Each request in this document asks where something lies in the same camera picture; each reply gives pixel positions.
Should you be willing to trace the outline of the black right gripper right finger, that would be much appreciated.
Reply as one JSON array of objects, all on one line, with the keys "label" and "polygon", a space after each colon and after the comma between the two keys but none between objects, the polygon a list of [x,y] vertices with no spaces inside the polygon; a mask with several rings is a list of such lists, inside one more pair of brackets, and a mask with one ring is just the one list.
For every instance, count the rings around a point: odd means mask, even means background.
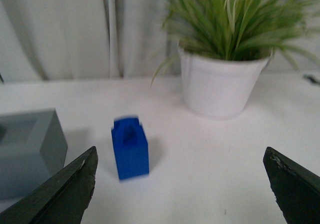
[{"label": "black right gripper right finger", "polygon": [[263,163],[286,222],[319,223],[319,176],[271,147],[266,148]]}]

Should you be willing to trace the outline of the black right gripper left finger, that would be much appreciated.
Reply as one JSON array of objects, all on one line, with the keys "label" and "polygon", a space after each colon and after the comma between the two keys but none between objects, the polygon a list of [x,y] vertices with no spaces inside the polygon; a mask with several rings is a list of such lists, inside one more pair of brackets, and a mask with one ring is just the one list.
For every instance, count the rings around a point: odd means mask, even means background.
[{"label": "black right gripper left finger", "polygon": [[97,166],[93,146],[1,212],[1,223],[80,223],[94,193]]}]

